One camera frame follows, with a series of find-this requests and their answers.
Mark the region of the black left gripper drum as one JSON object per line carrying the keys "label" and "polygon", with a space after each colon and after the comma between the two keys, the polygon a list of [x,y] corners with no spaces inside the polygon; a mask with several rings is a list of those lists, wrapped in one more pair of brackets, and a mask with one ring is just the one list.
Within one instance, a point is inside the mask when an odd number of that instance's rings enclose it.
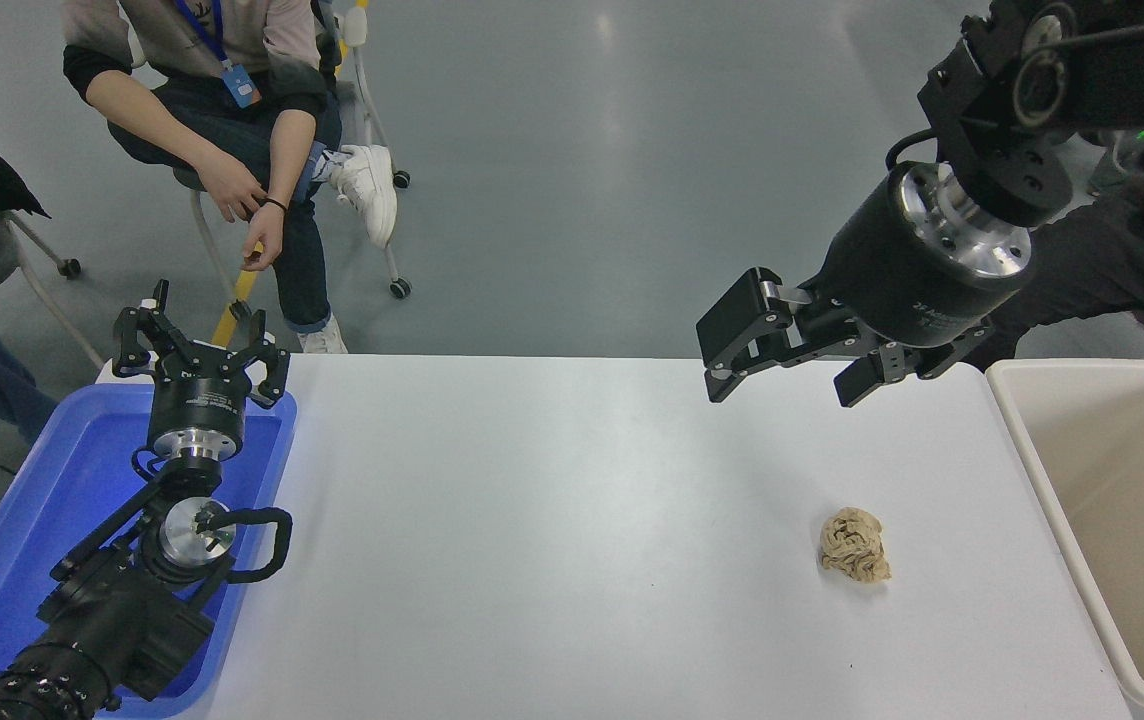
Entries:
{"label": "black left gripper drum", "polygon": [[152,441],[186,429],[214,430],[230,441],[243,441],[251,383],[238,366],[232,375],[223,373],[230,356],[225,348],[198,348],[200,364],[193,365],[178,351],[159,355],[153,367]]}

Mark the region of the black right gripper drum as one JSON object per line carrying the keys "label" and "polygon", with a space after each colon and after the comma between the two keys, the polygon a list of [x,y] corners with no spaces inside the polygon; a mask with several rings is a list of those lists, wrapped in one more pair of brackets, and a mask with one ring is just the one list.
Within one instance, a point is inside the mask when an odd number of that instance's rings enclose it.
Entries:
{"label": "black right gripper drum", "polygon": [[950,171],[892,171],[834,237],[811,279],[887,340],[946,345],[1011,296],[1011,227],[950,208]]}

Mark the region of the badge person's left hand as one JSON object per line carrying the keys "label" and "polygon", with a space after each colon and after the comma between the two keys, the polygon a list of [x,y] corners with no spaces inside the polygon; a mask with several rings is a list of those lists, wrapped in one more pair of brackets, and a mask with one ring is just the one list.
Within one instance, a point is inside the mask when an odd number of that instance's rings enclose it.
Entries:
{"label": "badge person's left hand", "polygon": [[264,272],[275,264],[281,254],[285,217],[287,209],[272,199],[251,215],[243,246],[243,272]]}

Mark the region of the badge person's right hand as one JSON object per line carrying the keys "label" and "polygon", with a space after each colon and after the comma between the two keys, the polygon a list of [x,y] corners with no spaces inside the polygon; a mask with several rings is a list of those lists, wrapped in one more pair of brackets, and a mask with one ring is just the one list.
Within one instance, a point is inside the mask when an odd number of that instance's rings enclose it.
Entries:
{"label": "badge person's right hand", "polygon": [[219,149],[202,151],[191,165],[227,222],[249,222],[261,208],[264,188],[233,155]]}

